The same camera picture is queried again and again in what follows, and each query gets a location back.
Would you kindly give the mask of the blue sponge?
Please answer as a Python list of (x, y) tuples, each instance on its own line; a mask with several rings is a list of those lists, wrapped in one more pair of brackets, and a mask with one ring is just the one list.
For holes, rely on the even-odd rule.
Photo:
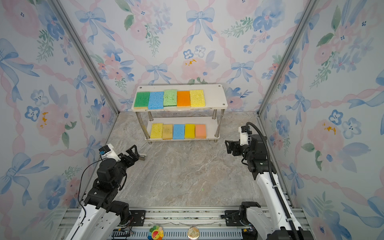
[(149, 97), (149, 110), (161, 110), (164, 108), (164, 92), (151, 92)]
[(185, 139), (185, 125), (175, 124), (173, 127), (173, 140)]

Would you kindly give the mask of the light green sponge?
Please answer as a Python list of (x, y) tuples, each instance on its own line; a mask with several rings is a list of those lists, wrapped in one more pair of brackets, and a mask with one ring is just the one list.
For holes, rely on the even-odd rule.
[(164, 90), (164, 107), (175, 107), (177, 105), (177, 90)]

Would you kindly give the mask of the pale yellow worn sponge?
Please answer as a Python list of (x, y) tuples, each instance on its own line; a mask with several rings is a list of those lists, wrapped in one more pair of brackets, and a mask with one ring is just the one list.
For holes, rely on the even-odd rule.
[(162, 139), (163, 140), (173, 139), (173, 125), (172, 124), (163, 124)]

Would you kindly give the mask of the dark green sponge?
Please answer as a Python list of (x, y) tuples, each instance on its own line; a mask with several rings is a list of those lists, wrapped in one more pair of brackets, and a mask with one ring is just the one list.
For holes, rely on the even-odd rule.
[(134, 109), (148, 109), (150, 92), (137, 92)]

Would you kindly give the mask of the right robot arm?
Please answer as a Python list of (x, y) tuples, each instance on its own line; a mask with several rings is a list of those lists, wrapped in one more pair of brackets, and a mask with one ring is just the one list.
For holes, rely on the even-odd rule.
[(311, 231), (302, 227), (284, 196), (266, 137), (251, 122), (241, 126), (239, 133), (238, 141), (225, 141), (227, 153), (242, 157), (263, 193), (269, 214), (257, 202), (242, 202), (237, 211), (225, 211), (221, 219), (228, 227), (244, 226), (263, 240), (312, 240)]

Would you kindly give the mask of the orange sponge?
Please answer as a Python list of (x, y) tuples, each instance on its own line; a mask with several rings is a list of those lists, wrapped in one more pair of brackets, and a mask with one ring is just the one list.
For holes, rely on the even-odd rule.
[(177, 107), (189, 108), (191, 106), (190, 91), (177, 91)]

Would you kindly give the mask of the bright yellow sponge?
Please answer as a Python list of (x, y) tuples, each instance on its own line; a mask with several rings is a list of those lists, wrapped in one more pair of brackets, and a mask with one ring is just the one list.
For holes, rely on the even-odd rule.
[(163, 123), (154, 123), (151, 128), (151, 139), (162, 139), (163, 138)]

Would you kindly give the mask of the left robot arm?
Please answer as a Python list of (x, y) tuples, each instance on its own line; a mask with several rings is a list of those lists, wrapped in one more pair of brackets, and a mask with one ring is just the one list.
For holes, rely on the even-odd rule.
[(134, 214), (129, 204), (115, 197), (127, 182), (127, 169), (143, 159), (137, 146), (117, 154), (111, 144), (99, 149), (97, 178), (84, 200), (76, 223), (67, 235), (67, 240), (106, 240), (113, 232), (131, 233)]

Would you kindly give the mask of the yellow sponge front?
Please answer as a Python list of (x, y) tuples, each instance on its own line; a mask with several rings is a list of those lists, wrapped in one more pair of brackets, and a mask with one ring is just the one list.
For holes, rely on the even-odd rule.
[(185, 124), (185, 139), (195, 139), (195, 124)]

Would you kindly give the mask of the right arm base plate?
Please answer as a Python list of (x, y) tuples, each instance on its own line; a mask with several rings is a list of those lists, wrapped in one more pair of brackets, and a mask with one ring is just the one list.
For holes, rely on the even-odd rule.
[(241, 220), (239, 210), (226, 210), (223, 215), (223, 219), (226, 222), (227, 227), (246, 227), (248, 226), (243, 220)]

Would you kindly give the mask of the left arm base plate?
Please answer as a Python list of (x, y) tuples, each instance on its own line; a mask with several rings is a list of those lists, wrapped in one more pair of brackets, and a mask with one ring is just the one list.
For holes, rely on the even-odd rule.
[(121, 227), (143, 227), (147, 211), (145, 210), (129, 210), (121, 215)]

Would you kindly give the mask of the salmon pink sponge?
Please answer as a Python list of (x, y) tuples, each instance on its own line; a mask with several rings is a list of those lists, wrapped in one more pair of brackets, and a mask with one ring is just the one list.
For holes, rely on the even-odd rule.
[(195, 138), (196, 139), (206, 139), (207, 138), (206, 125), (203, 125), (203, 124), (195, 125)]

